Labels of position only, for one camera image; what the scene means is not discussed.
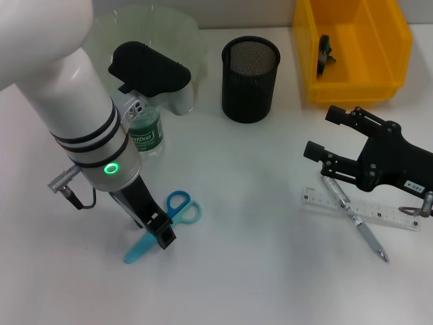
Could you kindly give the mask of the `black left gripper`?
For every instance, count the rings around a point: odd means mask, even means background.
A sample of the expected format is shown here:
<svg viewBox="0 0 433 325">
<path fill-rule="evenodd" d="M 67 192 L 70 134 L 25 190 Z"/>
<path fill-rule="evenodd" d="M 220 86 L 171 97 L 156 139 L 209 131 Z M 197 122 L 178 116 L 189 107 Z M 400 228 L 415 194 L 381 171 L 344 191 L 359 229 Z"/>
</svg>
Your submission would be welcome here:
<svg viewBox="0 0 433 325">
<path fill-rule="evenodd" d="M 158 205 L 140 175 L 128 186 L 109 195 L 133 218 L 139 229 L 147 230 L 148 237 L 163 250 L 176 239 L 172 219 L 165 212 L 158 212 Z"/>
</svg>

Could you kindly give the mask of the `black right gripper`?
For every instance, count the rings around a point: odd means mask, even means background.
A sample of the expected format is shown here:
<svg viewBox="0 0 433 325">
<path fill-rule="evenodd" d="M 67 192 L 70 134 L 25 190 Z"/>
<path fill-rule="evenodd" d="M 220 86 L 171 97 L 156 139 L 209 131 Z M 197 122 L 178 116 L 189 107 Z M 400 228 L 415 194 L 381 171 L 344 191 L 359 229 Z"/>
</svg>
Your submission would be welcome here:
<svg viewBox="0 0 433 325">
<path fill-rule="evenodd" d="M 380 185 L 393 186 L 416 197 L 424 197 L 432 191 L 432 153 L 410 144 L 398 123 L 385 122 L 358 106 L 347 112 L 331 105 L 325 119 L 369 137 L 357 161 L 308 141 L 303 155 L 322 163 L 322 176 L 357 185 L 364 192 L 371 192 Z"/>
</svg>

